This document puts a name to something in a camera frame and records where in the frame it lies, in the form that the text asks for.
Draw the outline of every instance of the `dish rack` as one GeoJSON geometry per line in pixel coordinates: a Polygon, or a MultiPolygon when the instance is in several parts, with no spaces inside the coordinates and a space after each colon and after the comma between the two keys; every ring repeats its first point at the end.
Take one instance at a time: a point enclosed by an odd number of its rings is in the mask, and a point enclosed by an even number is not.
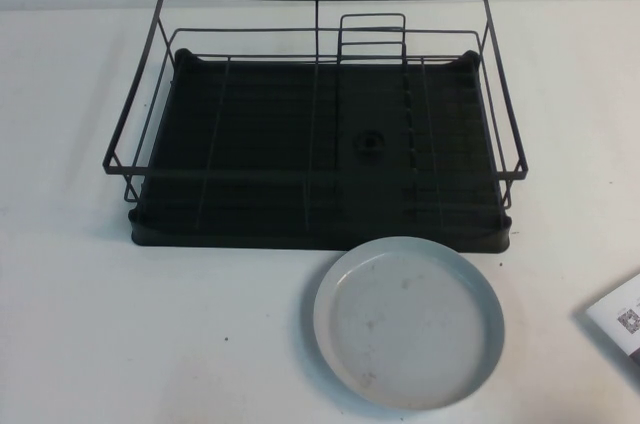
{"type": "Polygon", "coordinates": [[[158,0],[103,166],[141,245],[466,252],[528,171],[488,0],[158,0]]]}

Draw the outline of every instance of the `black metal wire rack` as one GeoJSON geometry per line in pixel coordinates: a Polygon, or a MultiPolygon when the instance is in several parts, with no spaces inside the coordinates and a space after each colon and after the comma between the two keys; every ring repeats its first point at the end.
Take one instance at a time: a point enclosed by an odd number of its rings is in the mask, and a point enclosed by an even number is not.
{"type": "Polygon", "coordinates": [[[125,178],[139,244],[347,249],[412,235],[474,252],[508,247],[511,187],[528,171],[488,0],[158,0],[103,166],[125,178]],[[312,25],[170,27],[167,2],[170,18],[202,22],[203,3],[227,4],[222,20],[300,3],[291,16],[312,25]],[[451,19],[480,4],[480,24],[411,27],[421,14],[397,12],[425,2],[451,19]],[[454,52],[432,52],[445,40],[454,52]]]}

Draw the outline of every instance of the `dish drying rack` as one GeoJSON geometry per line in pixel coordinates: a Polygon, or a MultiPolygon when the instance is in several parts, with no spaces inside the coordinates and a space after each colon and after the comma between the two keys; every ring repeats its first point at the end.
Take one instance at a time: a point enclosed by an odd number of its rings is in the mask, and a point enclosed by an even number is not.
{"type": "Polygon", "coordinates": [[[467,252],[528,171],[488,0],[158,0],[103,166],[142,245],[467,252]]]}

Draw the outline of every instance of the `white table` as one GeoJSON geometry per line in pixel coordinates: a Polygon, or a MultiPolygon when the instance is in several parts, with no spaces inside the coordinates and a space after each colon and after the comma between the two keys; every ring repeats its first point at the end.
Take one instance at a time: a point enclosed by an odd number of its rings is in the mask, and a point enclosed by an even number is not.
{"type": "Polygon", "coordinates": [[[637,423],[640,371],[575,313],[640,272],[640,2],[492,8],[531,172],[510,249],[468,258],[506,343],[478,392],[419,414],[313,350],[338,253],[131,243],[101,161],[150,10],[0,13],[0,422],[637,423]]]}

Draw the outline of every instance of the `instruction manual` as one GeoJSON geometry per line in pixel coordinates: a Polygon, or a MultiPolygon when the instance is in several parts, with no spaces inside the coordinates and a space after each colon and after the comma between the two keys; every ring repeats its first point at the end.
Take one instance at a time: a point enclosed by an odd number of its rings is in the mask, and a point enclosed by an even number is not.
{"type": "Polygon", "coordinates": [[[587,315],[640,365],[640,275],[596,302],[587,315]]]}

